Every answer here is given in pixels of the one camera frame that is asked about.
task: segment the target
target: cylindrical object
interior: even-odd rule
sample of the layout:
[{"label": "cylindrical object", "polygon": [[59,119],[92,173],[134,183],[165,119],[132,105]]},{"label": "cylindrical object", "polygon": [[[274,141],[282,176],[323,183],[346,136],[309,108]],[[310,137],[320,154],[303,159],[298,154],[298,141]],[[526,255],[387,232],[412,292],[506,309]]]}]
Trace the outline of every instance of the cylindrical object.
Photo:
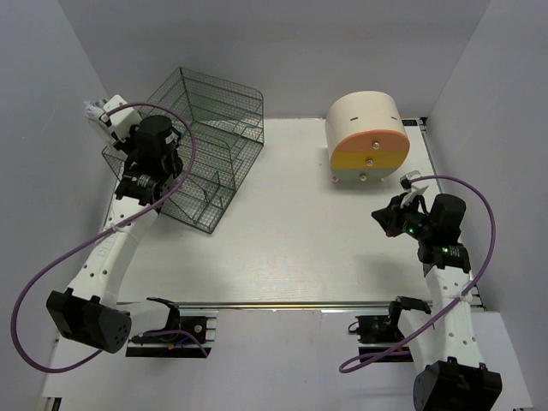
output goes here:
[{"label": "cylindrical object", "polygon": [[353,92],[325,118],[333,175],[344,181],[380,180],[403,164],[409,140],[394,99],[383,92]]}]

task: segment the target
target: white wall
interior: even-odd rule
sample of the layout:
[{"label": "white wall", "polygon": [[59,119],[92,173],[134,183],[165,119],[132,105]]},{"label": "white wall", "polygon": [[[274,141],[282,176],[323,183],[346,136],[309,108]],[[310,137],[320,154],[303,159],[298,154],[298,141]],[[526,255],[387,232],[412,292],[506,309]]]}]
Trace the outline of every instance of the white wall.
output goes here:
[{"label": "white wall", "polygon": [[[548,409],[547,15],[545,0],[493,0],[428,121],[438,173],[471,182],[493,205],[497,248],[479,289],[500,310],[540,410]],[[444,186],[467,199],[464,240],[477,269],[487,216],[464,190]]]},{"label": "white wall", "polygon": [[183,66],[258,88],[268,117],[383,90],[426,116],[488,0],[59,0],[109,93],[148,98]]},{"label": "white wall", "polygon": [[[12,346],[11,308],[36,271],[98,230],[113,179],[82,115],[84,99],[106,94],[57,1],[4,1],[0,51],[0,398],[2,409],[27,411],[44,376]],[[42,363],[55,336],[45,300],[83,257],[53,271],[24,302],[22,342]]]}]

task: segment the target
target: yellow stripe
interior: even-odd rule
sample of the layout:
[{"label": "yellow stripe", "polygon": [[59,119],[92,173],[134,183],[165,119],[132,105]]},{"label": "yellow stripe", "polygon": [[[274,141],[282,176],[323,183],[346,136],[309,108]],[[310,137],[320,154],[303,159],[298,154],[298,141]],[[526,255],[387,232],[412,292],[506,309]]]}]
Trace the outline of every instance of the yellow stripe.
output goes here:
[{"label": "yellow stripe", "polygon": [[[395,169],[403,164],[408,152],[338,152],[331,156],[333,169]],[[373,160],[373,166],[366,161]]]}]

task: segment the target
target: green wire cage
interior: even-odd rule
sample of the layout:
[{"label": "green wire cage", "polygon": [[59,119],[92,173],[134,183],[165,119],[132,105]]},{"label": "green wire cage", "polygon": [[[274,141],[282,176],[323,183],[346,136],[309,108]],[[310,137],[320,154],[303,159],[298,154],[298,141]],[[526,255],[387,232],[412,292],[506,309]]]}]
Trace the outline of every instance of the green wire cage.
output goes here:
[{"label": "green wire cage", "polygon": [[[164,203],[162,213],[212,233],[265,143],[263,95],[246,86],[178,68],[148,101],[189,120],[197,139],[192,172]],[[148,107],[140,114],[166,115]],[[178,152],[187,164],[190,135],[175,118],[172,121],[182,133]],[[107,146],[103,157],[120,176],[125,154]]]}]

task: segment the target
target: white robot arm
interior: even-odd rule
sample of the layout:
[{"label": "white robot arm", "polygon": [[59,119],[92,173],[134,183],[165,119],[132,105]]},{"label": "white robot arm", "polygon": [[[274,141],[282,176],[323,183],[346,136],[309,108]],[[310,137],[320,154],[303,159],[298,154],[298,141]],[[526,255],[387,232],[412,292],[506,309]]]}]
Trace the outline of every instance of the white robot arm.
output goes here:
[{"label": "white robot arm", "polygon": [[171,120],[166,116],[141,120],[133,109],[111,117],[104,114],[125,103],[115,96],[106,103],[89,104],[86,110],[108,142],[128,156],[104,226],[115,232],[95,244],[66,290],[53,291],[46,303],[64,337],[110,353],[145,331],[172,330],[179,324],[179,311],[170,301],[117,304],[129,263],[158,213],[149,211],[122,228],[119,223],[162,197],[182,172],[176,154],[181,135]]},{"label": "white robot arm", "polygon": [[390,304],[382,326],[389,334],[399,331],[407,338],[459,299],[434,326],[408,342],[418,374],[415,409],[488,411],[502,390],[502,380],[500,374],[487,370],[474,333],[472,296],[462,295],[470,283],[468,251],[459,242],[466,204],[454,195],[439,194],[428,211],[422,197],[427,185],[411,184],[411,176],[420,175],[404,176],[401,183],[406,192],[392,198],[388,207],[374,211],[372,217],[387,236],[406,233],[418,241],[432,309],[425,301],[398,297]]}]

